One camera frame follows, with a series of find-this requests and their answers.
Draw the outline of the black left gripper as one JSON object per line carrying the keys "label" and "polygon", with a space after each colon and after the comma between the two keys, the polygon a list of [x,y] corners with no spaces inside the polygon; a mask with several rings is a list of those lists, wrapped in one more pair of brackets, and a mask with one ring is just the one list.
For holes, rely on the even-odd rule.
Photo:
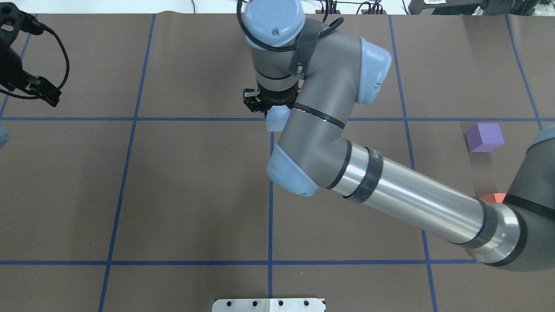
{"label": "black left gripper", "polygon": [[8,94],[18,89],[29,94],[32,99],[39,99],[51,107],[57,107],[62,91],[42,76],[30,76],[23,69],[20,56],[10,47],[1,46],[0,50],[0,84]]}

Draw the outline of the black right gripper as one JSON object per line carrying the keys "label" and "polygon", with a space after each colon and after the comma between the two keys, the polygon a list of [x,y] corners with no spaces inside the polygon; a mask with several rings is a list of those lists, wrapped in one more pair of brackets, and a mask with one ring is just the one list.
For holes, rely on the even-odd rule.
{"label": "black right gripper", "polygon": [[242,91],[242,101],[252,113],[267,114],[272,107],[293,108],[299,94],[299,85],[282,91],[272,91],[258,85],[258,90],[246,88]]}

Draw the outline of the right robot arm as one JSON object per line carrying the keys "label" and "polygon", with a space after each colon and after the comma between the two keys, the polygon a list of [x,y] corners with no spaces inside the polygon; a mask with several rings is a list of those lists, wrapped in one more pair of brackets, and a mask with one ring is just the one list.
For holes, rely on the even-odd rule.
{"label": "right robot arm", "polygon": [[422,175],[343,131],[355,104],[371,104],[391,53],[305,16],[298,0],[238,0],[258,90],[245,103],[271,116],[289,111],[266,169],[272,182],[304,197],[320,188],[365,204],[509,271],[554,268],[554,127],[527,149],[502,203],[487,203]]}

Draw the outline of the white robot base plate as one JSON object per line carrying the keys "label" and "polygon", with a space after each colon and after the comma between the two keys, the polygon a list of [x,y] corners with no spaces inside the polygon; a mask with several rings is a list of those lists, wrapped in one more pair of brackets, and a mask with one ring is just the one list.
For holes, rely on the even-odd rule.
{"label": "white robot base plate", "polygon": [[246,298],[218,299],[212,312],[326,312],[320,298]]}

